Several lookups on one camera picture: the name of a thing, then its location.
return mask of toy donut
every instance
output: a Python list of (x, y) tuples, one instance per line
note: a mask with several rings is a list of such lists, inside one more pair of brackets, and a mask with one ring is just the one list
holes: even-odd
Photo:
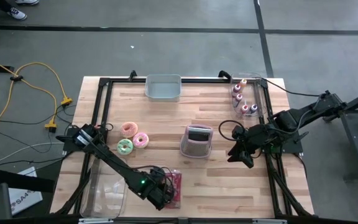
[(130, 138), (137, 133), (137, 125), (133, 122), (125, 122), (121, 126), (120, 133), (124, 138)]
[(134, 149), (134, 145), (129, 139), (122, 139), (117, 144), (117, 152), (121, 155), (128, 155)]
[(138, 149), (143, 149), (149, 143), (149, 137), (145, 133), (137, 133), (133, 139), (134, 146)]

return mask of gray floor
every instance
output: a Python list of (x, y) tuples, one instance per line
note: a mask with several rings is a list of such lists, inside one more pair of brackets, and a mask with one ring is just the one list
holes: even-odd
[[(358, 30), (358, 0), (260, 0), (266, 29)], [(20, 7), (29, 18), (21, 23), (0, 12), (2, 24), (43, 26), (195, 27), (257, 29), (252, 0), (41, 0), (36, 7)], [(274, 77), (284, 78), (289, 90), (322, 93), (330, 90), (344, 101), (358, 95), (357, 35), (268, 35)], [(137, 32), (44, 32), (0, 31), (0, 63), (19, 67), (45, 62), (61, 76), (67, 94), (76, 101), (85, 75), (139, 75), (177, 73), (182, 76), (215, 77), (230, 73), (257, 72), (266, 77), (259, 34), (195, 34)], [(22, 73), (34, 85), (51, 90), (60, 101), (61, 91), (53, 74), (42, 67)], [(0, 74), (0, 111), (9, 80)], [(288, 96), (298, 108), (314, 99)], [(48, 95), (23, 83), (14, 87), (11, 105), (3, 119), (39, 121), (53, 113)], [(58, 122), (59, 133), (65, 124)], [(0, 131), (28, 144), (48, 142), (43, 124), (21, 126), (0, 123)], [(358, 221), (358, 184), (345, 184), (344, 174), (358, 169), (339, 120), (319, 120), (302, 131), (308, 182), (317, 215)], [(0, 136), (0, 158), (23, 147)], [(7, 161), (51, 159), (61, 146), (41, 156), (24, 151)], [(2, 169), (20, 171), (28, 164)]]

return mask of pink frosted donut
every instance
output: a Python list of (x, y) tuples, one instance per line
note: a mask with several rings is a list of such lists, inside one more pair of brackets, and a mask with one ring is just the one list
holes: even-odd
[(120, 133), (124, 138), (130, 138), (137, 133), (137, 125), (133, 122), (125, 122), (121, 126)]
[(145, 133), (137, 133), (132, 142), (136, 148), (143, 149), (149, 143), (149, 137)]

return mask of butcher block tabletop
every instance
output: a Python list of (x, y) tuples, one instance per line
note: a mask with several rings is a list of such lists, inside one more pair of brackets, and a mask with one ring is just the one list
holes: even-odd
[[(73, 124), (82, 126), (91, 122), (99, 78), (84, 77)], [(281, 78), (269, 80), (285, 87)], [(177, 103), (150, 102), (145, 96), (144, 87), (144, 83), (114, 84), (108, 114), (108, 123), (114, 129), (108, 133), (107, 145), (112, 152), (116, 152), (117, 142), (122, 139), (119, 134), (121, 125), (127, 121), (135, 122), (139, 131), (147, 133), (150, 142), (145, 149), (134, 149), (124, 159), (132, 167), (155, 165), (179, 170), (182, 173), (181, 208), (158, 211), (148, 200), (141, 200), (128, 190), (120, 216), (274, 217), (264, 155), (254, 159), (255, 166), (251, 169), (242, 162), (227, 162), (227, 152), (235, 142), (222, 138), (218, 126), (222, 121), (232, 119), (229, 84), (182, 83), (181, 97)], [(268, 90), (273, 113), (289, 109), (287, 94), (283, 90), (271, 84)], [(101, 102), (98, 123), (103, 112), (104, 98)], [(245, 127), (250, 127), (259, 121), (251, 119), (243, 123)], [(212, 151), (208, 158), (192, 159), (180, 154), (180, 139), (189, 124), (205, 124), (214, 129)], [(233, 127), (233, 124), (225, 124), (222, 131), (231, 136)], [(60, 209), (76, 189), (83, 158), (83, 152), (74, 152), (63, 161), (51, 212)], [(302, 206), (313, 213), (302, 163), (291, 154), (284, 154), (282, 159), (288, 187)], [(281, 190), (277, 193), (280, 208), (284, 212)]]

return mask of shoe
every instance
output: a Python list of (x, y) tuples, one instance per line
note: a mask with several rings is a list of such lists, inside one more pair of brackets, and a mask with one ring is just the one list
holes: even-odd
[(16, 4), (20, 6), (33, 6), (40, 2), (40, 0), (15, 0)]
[(17, 19), (17, 20), (25, 20), (27, 18), (27, 15), (24, 14), (23, 12), (20, 12), (19, 10), (17, 10), (16, 8), (12, 7), (10, 12), (7, 12), (8, 15), (12, 16), (13, 18)]

